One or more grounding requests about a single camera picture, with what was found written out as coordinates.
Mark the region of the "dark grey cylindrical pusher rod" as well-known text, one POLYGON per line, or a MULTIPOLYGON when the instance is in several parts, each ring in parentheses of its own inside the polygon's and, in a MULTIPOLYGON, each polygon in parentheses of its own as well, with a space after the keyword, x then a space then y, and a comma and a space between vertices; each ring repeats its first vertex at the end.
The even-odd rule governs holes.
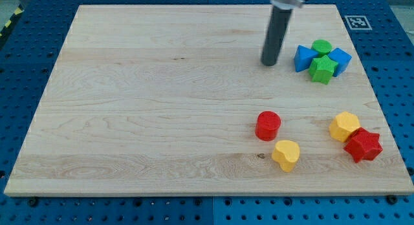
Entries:
POLYGON ((267 28, 267 34, 261 53, 261 62, 265 66, 277 63, 281 46, 289 24, 292 9, 283 10, 273 6, 267 28))

